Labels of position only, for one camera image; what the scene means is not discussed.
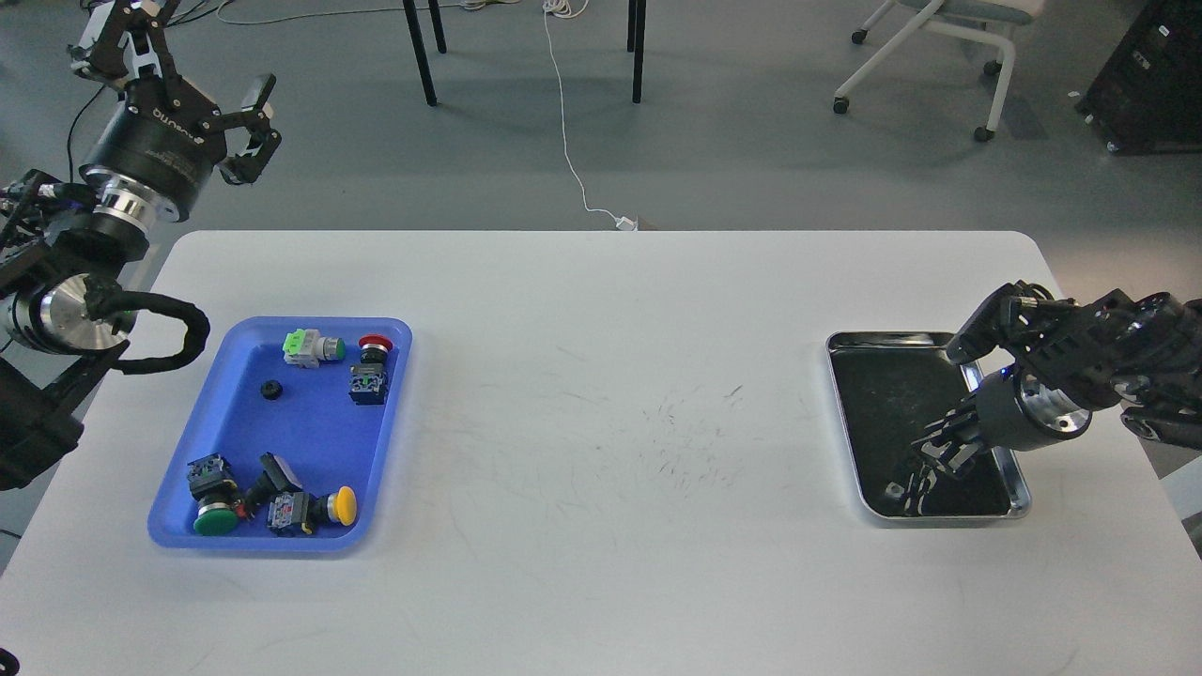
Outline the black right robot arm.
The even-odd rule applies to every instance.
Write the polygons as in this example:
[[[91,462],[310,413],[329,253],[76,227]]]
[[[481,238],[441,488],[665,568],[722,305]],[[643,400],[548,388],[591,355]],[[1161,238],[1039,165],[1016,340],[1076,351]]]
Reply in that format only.
[[[1200,302],[1113,290],[1087,306],[1005,283],[946,346],[953,364],[1002,349],[1013,361],[920,432],[886,496],[906,516],[938,484],[962,480],[996,447],[1034,451],[1077,439],[1095,411],[1123,407],[1141,439],[1200,449]]]

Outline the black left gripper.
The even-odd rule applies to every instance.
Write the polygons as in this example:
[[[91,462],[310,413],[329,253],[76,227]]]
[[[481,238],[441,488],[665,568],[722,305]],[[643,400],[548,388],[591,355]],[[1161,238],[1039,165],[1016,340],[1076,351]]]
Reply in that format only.
[[[124,90],[115,114],[79,167],[82,179],[95,188],[117,174],[137,180],[167,202],[172,220],[185,223],[215,165],[227,184],[254,184],[282,144],[282,134],[270,124],[274,73],[252,81],[239,111],[220,113],[215,101],[177,72],[166,45],[166,26],[177,6],[177,1],[99,2],[90,8],[78,43],[69,46],[69,59],[76,76]],[[137,81],[141,77],[157,81]],[[224,134],[236,129],[245,129],[248,142],[226,158]]]

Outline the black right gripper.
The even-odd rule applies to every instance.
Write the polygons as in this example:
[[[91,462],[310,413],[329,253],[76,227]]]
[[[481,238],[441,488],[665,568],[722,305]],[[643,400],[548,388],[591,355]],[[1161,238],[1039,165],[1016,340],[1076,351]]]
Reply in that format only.
[[[908,456],[894,466],[887,484],[905,486],[905,498],[883,497],[904,517],[944,516],[929,504],[940,481],[965,479],[993,447],[1035,451],[1079,438],[1091,421],[1093,411],[1037,376],[1018,370],[992,373],[911,441],[918,459]]]

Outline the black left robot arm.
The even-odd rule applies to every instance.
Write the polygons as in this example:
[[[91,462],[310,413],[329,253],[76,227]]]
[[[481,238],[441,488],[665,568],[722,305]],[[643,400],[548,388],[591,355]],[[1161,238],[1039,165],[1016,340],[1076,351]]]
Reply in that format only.
[[[71,67],[117,91],[117,109],[79,180],[32,170],[2,188],[2,334],[71,358],[44,386],[2,363],[4,490],[26,487],[77,447],[77,407],[107,373],[177,370],[206,350],[206,313],[117,278],[145,257],[154,225],[185,223],[214,171],[252,184],[282,143],[273,75],[225,113],[177,71],[166,43],[175,11],[175,1],[93,5]]]

